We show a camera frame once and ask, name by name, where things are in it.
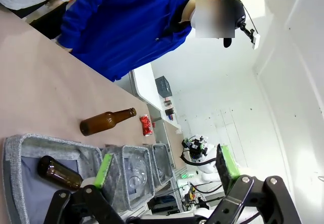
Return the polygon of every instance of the gray fabric bin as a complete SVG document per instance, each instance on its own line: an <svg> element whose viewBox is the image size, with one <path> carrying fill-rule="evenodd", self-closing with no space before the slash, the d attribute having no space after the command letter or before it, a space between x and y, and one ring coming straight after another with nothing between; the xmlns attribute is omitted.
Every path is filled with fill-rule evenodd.
<svg viewBox="0 0 324 224"><path fill-rule="evenodd" d="M110 145L106 147L102 151L102 155L105 154L114 154L120 170L120 178L119 182L117 184L117 189L115 196L118 196L118 198L115 198L113 200L112 207L117 212L122 212L125 210L135 211L138 207L144 205L147 201L152 199L155 195L155 188L153 183L153 176L152 176L152 168L151 168L151 161L150 161L150 154L147 148L145 147L139 147L139 146L115 146ZM128 193L128 186L127 186L127 180L126 180L126 170L125 170L125 162L124 158L130 157L130 156L140 156L143 157L146 161L146 173L147 173L147 181L146 184L143 187L143 191L140 193L137 193L135 195L129 195ZM103 190L103 194L105 197L107 197L107 193L105 190Z"/></svg>
<svg viewBox="0 0 324 224"><path fill-rule="evenodd" d="M25 193L27 190L24 189L26 179L23 179L22 159L39 159L44 155L52 156L58 161L76 162L76 170L83 179L95 177L102 162L100 150L90 145L36 134L15 135L7 138L3 155L3 183L8 213L12 223L30 223L28 208L26 207L28 193ZM40 198L46 199L45 204L38 208L44 208L47 211L53 193L34 191L39 194Z"/></svg>
<svg viewBox="0 0 324 224"><path fill-rule="evenodd" d="M57 161L67 167L77 171L83 179L95 177L102 163L102 156L106 153L113 155L109 172L106 176L102 193L107 201L112 205L116 212L130 210L135 211L138 207L144 205L147 201L154 197L154 183L152 177L152 169L150 156L147 148L136 146L113 146L100 151L99 148L85 145L69 140L53 138L48 136L25 134L15 135L7 138L3 151L3 183L5 190L5 198L10 221L13 224L43 224L43 221L34 222L33 218L30 222L30 205L28 204L28 196L34 198L45 198L44 204L35 205L33 209L38 212L37 207L43 210L46 215L47 209L56 190L62 189L60 186L50 183L38 176L36 173L36 163L38 159L45 155L55 158ZM132 154L138 154L145 159L147 182L144 191L136 198L130 197L127 191L124 157ZM33 186L34 183L26 185L24 177L24 163L31 162L29 166L33 173L29 175L31 178L39 178L44 185L52 185L52 188L44 195L38 189L29 191L26 186Z"/></svg>
<svg viewBox="0 0 324 224"><path fill-rule="evenodd" d="M145 145L145 147L150 152L154 186L157 188L164 185L173 176L168 150L165 144L151 144ZM163 172L162 177L159 176L158 169Z"/></svg>

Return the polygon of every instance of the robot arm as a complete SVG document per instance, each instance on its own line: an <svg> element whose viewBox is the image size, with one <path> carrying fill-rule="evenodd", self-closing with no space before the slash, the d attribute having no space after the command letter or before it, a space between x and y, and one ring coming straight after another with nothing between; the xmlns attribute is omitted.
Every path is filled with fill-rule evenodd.
<svg viewBox="0 0 324 224"><path fill-rule="evenodd" d="M215 165L217 149L214 144L207 143L205 138L205 136L201 136L199 139L192 141L184 140L182 142L184 149L189 149L191 161L187 160L183 153L180 158L188 165L196 166L202 174L196 177L178 180L179 186L190 186L191 184L196 186L209 182L220 183L221 180Z"/></svg>
<svg viewBox="0 0 324 224"><path fill-rule="evenodd" d="M217 146L217 170L225 197L209 217L200 212L170 216L133 217L127 224L234 224L245 207L256 207L266 224L301 224L297 210L284 181L270 176L265 181L248 175L238 175L231 160ZM55 192L44 224L79 223L83 217L94 216L99 224L124 224L115 210L93 185L71 194L67 190Z"/></svg>

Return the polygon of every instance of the beige tabletop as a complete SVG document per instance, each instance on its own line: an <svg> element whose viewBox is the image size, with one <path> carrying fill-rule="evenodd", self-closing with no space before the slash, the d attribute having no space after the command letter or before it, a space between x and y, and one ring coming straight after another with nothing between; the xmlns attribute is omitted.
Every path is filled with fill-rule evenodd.
<svg viewBox="0 0 324 224"><path fill-rule="evenodd" d="M144 102L0 8L1 154L4 138L25 133L98 147L155 143L154 135L143 136L139 117L92 136L84 137L80 133L82 119L131 107L136 109L138 116L148 114ZM3 188L0 188L0 195L0 219L1 223L7 223Z"/></svg>

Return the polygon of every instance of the brown glass bottle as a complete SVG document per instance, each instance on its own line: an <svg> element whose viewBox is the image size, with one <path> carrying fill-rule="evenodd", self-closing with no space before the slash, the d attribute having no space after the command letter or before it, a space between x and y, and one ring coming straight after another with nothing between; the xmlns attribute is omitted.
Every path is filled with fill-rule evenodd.
<svg viewBox="0 0 324 224"><path fill-rule="evenodd" d="M134 108L117 111L115 113L108 111L106 113L83 120L80 123L80 130L84 136L92 135L107 129L111 129L121 121L134 116L136 116L136 111Z"/></svg>
<svg viewBox="0 0 324 224"><path fill-rule="evenodd" d="M83 181L80 174L50 156L43 156L39 160L37 172L42 178L71 190L78 190Z"/></svg>

